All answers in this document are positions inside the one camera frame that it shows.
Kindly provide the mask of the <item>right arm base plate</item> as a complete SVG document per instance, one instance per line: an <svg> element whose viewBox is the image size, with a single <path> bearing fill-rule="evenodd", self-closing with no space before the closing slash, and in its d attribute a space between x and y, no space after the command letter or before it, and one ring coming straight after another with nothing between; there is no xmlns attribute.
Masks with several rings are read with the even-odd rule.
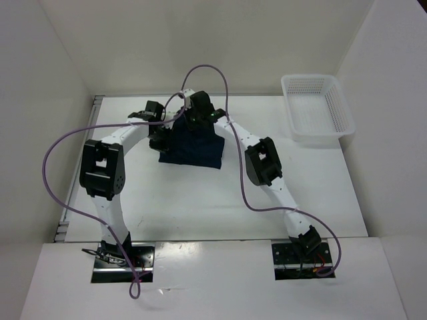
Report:
<svg viewBox="0 0 427 320"><path fill-rule="evenodd" d="M327 273L333 267L330 247L326 241L307 257L298 257L292 243L272 243L275 280L319 279L318 273Z"/></svg>

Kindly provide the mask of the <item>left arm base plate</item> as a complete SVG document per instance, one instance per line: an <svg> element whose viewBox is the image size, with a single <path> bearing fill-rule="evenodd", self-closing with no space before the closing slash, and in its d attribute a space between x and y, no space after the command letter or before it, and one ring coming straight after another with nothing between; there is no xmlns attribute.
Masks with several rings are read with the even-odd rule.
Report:
<svg viewBox="0 0 427 320"><path fill-rule="evenodd" d="M102 255L101 246L97 250L83 249L95 257L91 283L131 283L134 279L131 268L124 258ZM140 283L153 282L155 246L153 243L135 243L129 254L130 260L139 275Z"/></svg>

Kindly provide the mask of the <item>navy blue shorts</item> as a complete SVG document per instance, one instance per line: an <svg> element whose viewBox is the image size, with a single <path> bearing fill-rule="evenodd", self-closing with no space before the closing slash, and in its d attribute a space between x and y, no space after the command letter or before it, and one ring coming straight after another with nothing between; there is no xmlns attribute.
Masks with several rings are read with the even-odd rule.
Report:
<svg viewBox="0 0 427 320"><path fill-rule="evenodd" d="M160 163L221 169L225 139L213 127L191 130L184 118L173 124L167 151L159 153Z"/></svg>

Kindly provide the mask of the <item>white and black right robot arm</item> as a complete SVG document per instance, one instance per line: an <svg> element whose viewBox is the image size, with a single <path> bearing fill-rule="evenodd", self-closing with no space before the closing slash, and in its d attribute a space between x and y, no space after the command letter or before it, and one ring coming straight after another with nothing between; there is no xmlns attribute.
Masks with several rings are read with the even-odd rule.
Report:
<svg viewBox="0 0 427 320"><path fill-rule="evenodd" d="M247 177L271 199L273 210L282 211L294 257L309 261L320 246L316 228L299 212L282 173L282 164L274 141L250 133L237 124L223 109L215 109L205 91L184 89L185 119L190 128L213 129L220 137L236 141L242 177Z"/></svg>

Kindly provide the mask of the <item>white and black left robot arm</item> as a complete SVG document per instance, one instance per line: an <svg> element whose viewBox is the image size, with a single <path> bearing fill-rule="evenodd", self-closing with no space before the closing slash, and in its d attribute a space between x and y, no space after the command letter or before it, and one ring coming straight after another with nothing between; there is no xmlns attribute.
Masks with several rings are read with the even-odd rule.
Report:
<svg viewBox="0 0 427 320"><path fill-rule="evenodd" d="M124 126L100 139L89 139L83 146L79 183L91 197L101 226L101 249L97 254L123 267L131 263L133 249L130 231L125 225L121 197L125 185L124 157L141 140L153 136L166 120L165 107L148 101L145 109L128 116Z"/></svg>

